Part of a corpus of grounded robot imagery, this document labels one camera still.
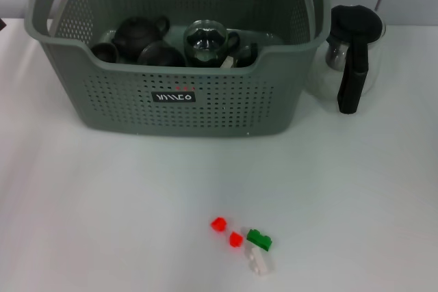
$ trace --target gray plastic basket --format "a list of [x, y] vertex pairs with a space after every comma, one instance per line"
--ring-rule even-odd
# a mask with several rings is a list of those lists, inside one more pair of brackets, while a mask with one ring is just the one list
[[[123, 133], [232, 137], [283, 131], [331, 23], [329, 0], [61, 0], [49, 31], [54, 2], [30, 0], [27, 32], [40, 41], [81, 119]], [[108, 64], [91, 53], [89, 46], [126, 18], [163, 14], [172, 23], [168, 41], [180, 49], [184, 28], [200, 19], [240, 30], [242, 44], [265, 47], [251, 67], [232, 69]], [[183, 103], [157, 103], [165, 99], [158, 93], [177, 91], [182, 93], [173, 98]]]

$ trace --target green lego brick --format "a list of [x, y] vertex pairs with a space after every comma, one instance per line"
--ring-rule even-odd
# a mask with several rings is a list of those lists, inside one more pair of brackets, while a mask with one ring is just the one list
[[269, 236], [263, 236], [260, 234], [258, 230], [251, 229], [246, 236], [246, 240], [251, 243], [257, 245], [259, 248], [262, 248], [265, 251], [269, 251], [269, 248], [272, 245], [272, 240]]

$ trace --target red lego brick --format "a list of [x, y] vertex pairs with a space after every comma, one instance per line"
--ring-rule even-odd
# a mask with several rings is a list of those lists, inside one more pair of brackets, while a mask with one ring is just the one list
[[233, 248], [239, 248], [242, 246], [242, 243], [244, 242], [243, 236], [237, 234], [236, 232], [232, 232], [230, 236], [230, 245]]
[[211, 227], [216, 232], [223, 232], [227, 227], [227, 221], [222, 217], [217, 217], [214, 222], [211, 223]]

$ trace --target label on basket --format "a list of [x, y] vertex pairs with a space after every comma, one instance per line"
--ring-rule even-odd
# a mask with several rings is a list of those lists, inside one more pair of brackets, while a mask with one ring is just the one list
[[155, 103], [195, 103], [194, 92], [152, 92]]

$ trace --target white lego brick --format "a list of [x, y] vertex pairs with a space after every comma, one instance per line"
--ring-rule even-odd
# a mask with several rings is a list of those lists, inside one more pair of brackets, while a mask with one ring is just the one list
[[268, 266], [260, 248], [252, 248], [249, 259], [251, 261], [250, 266], [257, 275], [265, 276], [269, 274]]
[[225, 59], [224, 64], [222, 64], [221, 68], [232, 68], [233, 66], [234, 66], [234, 58], [228, 56]]

